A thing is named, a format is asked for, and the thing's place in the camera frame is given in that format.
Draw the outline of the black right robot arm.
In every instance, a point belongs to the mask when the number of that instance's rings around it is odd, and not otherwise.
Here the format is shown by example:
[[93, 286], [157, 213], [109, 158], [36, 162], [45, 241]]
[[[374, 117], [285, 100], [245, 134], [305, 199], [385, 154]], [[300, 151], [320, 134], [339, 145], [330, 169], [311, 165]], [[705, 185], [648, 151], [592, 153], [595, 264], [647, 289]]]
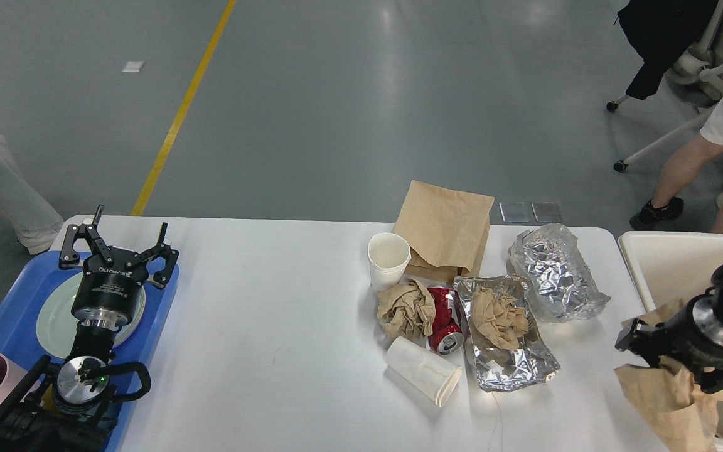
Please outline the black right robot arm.
[[671, 357], [694, 373], [705, 393], [723, 390], [723, 266], [711, 277], [712, 286], [669, 320], [650, 326], [634, 318], [619, 334], [615, 348], [631, 351], [652, 367]]

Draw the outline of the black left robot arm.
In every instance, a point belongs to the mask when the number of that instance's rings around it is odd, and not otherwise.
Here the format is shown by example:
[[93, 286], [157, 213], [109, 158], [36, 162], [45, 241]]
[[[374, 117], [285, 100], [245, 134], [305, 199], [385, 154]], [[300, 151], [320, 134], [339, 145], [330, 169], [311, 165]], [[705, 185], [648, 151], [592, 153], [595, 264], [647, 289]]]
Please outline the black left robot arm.
[[139, 252], [69, 224], [62, 249], [32, 260], [0, 307], [0, 353], [26, 367], [0, 403], [0, 451], [113, 450], [173, 299], [179, 252]]

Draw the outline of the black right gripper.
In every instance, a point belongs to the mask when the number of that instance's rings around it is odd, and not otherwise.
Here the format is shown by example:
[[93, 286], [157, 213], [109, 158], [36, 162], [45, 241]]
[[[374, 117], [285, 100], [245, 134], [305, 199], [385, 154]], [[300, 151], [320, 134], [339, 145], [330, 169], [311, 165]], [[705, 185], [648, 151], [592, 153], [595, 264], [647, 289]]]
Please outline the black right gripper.
[[632, 318], [614, 348], [641, 357], [650, 367], [671, 358], [694, 373], [703, 393], [723, 391], [723, 295], [700, 295], [655, 326]]

